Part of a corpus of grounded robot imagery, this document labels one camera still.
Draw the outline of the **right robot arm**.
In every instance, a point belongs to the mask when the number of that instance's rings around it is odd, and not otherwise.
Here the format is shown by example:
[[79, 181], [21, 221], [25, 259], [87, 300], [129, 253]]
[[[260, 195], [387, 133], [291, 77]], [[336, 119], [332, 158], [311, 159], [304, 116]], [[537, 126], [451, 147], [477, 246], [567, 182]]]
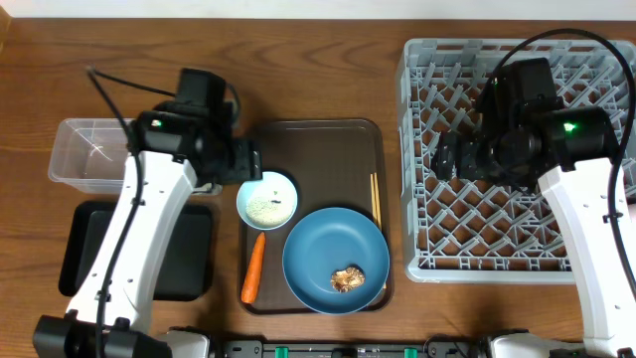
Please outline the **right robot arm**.
[[430, 166], [453, 177], [538, 188], [556, 218], [584, 323], [584, 352], [635, 353], [635, 209], [608, 113], [567, 108], [544, 58], [513, 62], [484, 87], [478, 132], [443, 133]]

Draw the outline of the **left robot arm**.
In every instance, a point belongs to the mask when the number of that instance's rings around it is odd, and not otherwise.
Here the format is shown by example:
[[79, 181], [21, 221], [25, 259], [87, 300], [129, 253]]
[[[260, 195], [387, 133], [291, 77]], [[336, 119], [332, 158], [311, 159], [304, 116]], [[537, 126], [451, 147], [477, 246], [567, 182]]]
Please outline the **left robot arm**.
[[40, 357], [211, 357], [211, 337], [193, 328], [149, 335], [158, 275], [183, 207], [206, 184], [262, 177], [253, 141], [234, 137], [239, 100], [231, 86], [183, 69], [175, 91], [127, 122], [113, 114], [129, 155], [115, 210], [90, 271], [62, 317], [42, 316]]

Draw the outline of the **orange carrot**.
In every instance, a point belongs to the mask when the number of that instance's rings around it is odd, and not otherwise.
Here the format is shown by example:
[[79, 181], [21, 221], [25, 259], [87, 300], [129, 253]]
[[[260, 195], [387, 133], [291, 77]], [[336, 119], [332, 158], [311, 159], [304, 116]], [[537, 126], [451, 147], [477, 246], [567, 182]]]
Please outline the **orange carrot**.
[[256, 301], [261, 280], [265, 245], [266, 235], [265, 232], [261, 232], [256, 238], [243, 280], [240, 293], [242, 303], [252, 304]]

